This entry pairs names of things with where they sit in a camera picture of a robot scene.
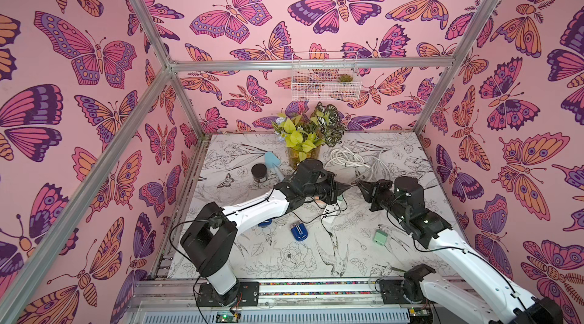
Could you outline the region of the green charger adapter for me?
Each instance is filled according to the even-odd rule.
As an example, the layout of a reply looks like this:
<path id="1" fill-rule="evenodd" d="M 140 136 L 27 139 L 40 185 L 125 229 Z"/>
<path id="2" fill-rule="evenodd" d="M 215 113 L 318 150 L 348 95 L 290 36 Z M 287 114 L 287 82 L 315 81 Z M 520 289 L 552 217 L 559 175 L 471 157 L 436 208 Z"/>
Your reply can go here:
<path id="1" fill-rule="evenodd" d="M 380 229 L 374 231 L 373 242 L 379 246 L 385 246 L 389 235 Z"/>

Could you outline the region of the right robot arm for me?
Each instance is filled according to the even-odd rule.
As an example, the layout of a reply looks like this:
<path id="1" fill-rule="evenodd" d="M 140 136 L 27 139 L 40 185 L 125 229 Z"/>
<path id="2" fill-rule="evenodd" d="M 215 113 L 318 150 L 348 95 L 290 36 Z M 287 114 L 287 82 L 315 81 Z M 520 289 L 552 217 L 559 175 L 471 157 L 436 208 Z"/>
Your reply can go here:
<path id="1" fill-rule="evenodd" d="M 471 286 L 468 292 L 427 264 L 404 272 L 400 284 L 380 282 L 385 299 L 431 302 L 467 323 L 561 323 L 563 313 L 550 298 L 536 298 L 469 246 L 446 219 L 425 205 L 418 180 L 358 182 L 371 211 L 385 211 L 411 237 L 421 253 L 434 253 Z"/>

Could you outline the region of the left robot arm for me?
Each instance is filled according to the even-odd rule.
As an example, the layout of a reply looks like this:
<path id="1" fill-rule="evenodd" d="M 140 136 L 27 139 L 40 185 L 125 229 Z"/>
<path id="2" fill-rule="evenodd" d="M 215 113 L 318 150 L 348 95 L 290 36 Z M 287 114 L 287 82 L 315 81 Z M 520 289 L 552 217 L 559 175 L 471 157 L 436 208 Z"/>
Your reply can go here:
<path id="1" fill-rule="evenodd" d="M 280 218 L 300 208 L 308 199 L 319 199 L 326 205 L 338 202 L 351 186 L 336 180 L 317 159 L 308 158 L 296 171 L 281 179 L 269 192 L 246 202 L 220 207 L 206 204 L 180 239 L 181 249 L 206 280 L 211 296 L 227 306 L 243 296 L 240 281 L 229 264 L 237 237 L 269 219 Z"/>

